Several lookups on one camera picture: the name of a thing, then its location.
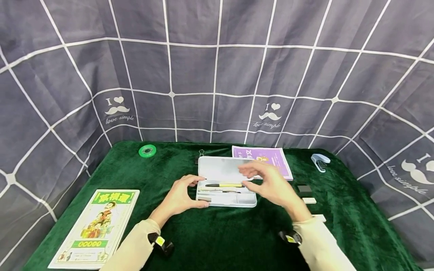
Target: stapler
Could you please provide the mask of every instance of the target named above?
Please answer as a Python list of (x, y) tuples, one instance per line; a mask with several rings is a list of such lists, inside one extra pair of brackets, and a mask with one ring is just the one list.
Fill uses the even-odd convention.
[(314, 153), (314, 154), (312, 154), (310, 159), (312, 159), (312, 162), (315, 164), (315, 166), (319, 172), (321, 172), (321, 173), (326, 172), (326, 169), (325, 169), (325, 167), (327, 166), (326, 164), (330, 163), (330, 159), (328, 157), (326, 157), (322, 154), (319, 154), (319, 153)]

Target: pen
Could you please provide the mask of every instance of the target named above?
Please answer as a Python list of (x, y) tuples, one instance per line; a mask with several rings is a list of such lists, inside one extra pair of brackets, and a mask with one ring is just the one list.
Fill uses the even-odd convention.
[(228, 191), (228, 190), (232, 190), (232, 191), (236, 191), (237, 187), (199, 187), (198, 190), (199, 191)]
[(214, 193), (236, 193), (236, 194), (241, 194), (241, 192), (233, 191), (233, 190), (225, 190), (225, 191), (208, 191), (208, 192), (214, 192)]
[(210, 183), (206, 187), (244, 187), (241, 183)]

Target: green velvet cloth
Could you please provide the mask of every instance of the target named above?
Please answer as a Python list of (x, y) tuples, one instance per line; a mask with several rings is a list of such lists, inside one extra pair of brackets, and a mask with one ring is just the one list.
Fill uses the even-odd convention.
[[(195, 157), (231, 156), (229, 144), (153, 143), (157, 153), (141, 158), (138, 150), (149, 142), (123, 141), (110, 150), (92, 177), (27, 262), (24, 270), (46, 270), (49, 262), (96, 189), (139, 189), (125, 236), (148, 218), (172, 183), (186, 174), (197, 174)], [(324, 214), (325, 223), (358, 271), (421, 270), (391, 224), (345, 165), (324, 150), (285, 149), (293, 187), (308, 184), (317, 204), (313, 214)], [(310, 157), (322, 153), (331, 159), (325, 173), (316, 170)], [(196, 188), (188, 188), (191, 198)], [(277, 233), (291, 229), (283, 208), (258, 196), (255, 208), (209, 207), (191, 209), (172, 217), (162, 229), (175, 251), (165, 258), (158, 251), (143, 270), (308, 270), (298, 248), (288, 246)]]

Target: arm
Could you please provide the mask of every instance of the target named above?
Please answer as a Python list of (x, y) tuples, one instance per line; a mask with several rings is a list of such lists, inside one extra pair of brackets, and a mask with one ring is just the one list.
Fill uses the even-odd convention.
[(244, 181), (245, 187), (282, 206), (288, 212), (294, 230), (302, 237), (299, 249), (312, 271), (355, 271), (329, 229), (324, 223), (312, 217), (306, 204), (275, 167), (252, 161), (239, 166), (239, 169), (249, 178), (255, 175), (263, 178), (261, 185)]
[(148, 240), (149, 233), (161, 234), (161, 228), (173, 215), (191, 208), (209, 206), (206, 201), (192, 200), (187, 194), (187, 187), (195, 186), (201, 180), (203, 180), (202, 177), (187, 175), (175, 181), (163, 202), (147, 220), (142, 220), (134, 226), (100, 271), (139, 271), (142, 269), (154, 249), (154, 244)]

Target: comic book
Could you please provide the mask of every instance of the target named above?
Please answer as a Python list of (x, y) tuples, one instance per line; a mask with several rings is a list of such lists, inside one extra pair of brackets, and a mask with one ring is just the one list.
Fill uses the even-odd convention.
[(139, 193), (96, 190), (48, 268), (100, 269), (118, 248)]

